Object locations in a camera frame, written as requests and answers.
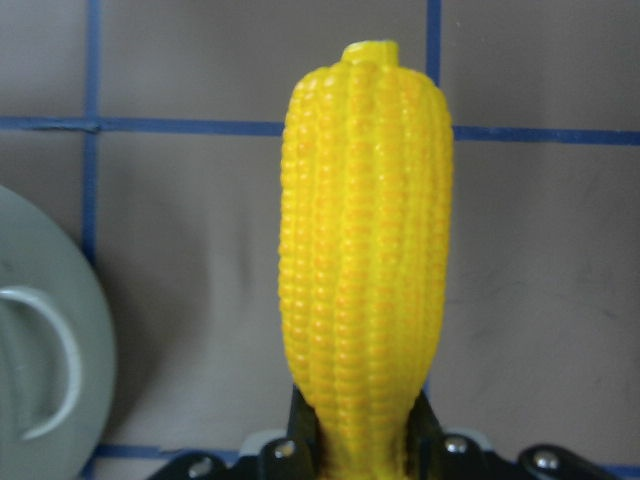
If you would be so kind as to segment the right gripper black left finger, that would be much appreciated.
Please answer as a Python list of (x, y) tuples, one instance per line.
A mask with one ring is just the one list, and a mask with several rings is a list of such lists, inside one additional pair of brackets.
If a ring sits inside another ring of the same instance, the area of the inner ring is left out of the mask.
[(297, 387), (292, 389), (285, 434), (267, 442), (258, 454), (259, 479), (316, 479), (318, 426), (312, 407)]

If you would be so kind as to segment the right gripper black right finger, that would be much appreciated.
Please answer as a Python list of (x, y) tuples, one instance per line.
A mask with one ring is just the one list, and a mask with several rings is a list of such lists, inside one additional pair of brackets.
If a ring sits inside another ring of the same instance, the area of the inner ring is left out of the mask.
[(447, 433), (423, 391), (407, 423), (407, 472), (410, 479), (489, 479), (484, 451), (471, 437)]

